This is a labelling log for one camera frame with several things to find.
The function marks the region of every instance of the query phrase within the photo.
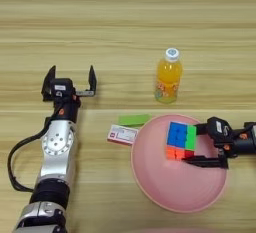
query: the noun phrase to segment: wooden table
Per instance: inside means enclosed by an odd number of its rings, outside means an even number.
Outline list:
[[[78,89],[93,64],[99,82],[97,97],[84,99],[79,114],[70,232],[255,232],[256,158],[230,161],[225,194],[211,208],[175,214],[138,188],[130,148],[106,141],[122,114],[215,115],[234,128],[256,120],[255,9],[256,0],[0,0],[0,232],[13,229],[30,198],[11,188],[6,159],[50,115],[40,91],[54,64]],[[161,105],[153,97],[155,67],[171,46],[180,49],[185,72],[178,101]],[[22,183],[33,186],[41,153],[38,141],[16,156]]]

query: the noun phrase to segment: white bottle cap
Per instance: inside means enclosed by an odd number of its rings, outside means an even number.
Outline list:
[[[176,48],[168,48],[165,52],[165,59],[169,62],[175,62],[179,59],[180,52]]]

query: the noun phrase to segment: pink plate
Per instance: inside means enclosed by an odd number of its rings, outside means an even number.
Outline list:
[[[197,124],[182,115],[167,115],[144,125],[132,148],[132,168],[144,193],[170,211],[190,213],[213,204],[225,185],[227,171],[220,168],[199,168],[165,157],[166,134],[171,121]],[[197,137],[195,155],[217,155],[208,136]]]

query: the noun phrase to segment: rubik's cube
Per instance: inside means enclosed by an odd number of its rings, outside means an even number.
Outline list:
[[[166,158],[181,160],[193,157],[196,146],[196,127],[193,125],[170,123],[167,136]]]

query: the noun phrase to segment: green rectangle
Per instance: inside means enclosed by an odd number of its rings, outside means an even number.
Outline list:
[[[189,136],[196,136],[196,127],[193,125],[188,125],[187,132]]]
[[[118,124],[123,126],[142,126],[151,119],[151,115],[125,115],[119,116]]]
[[[187,150],[195,150],[196,148],[196,135],[187,135],[186,141],[186,149]]]

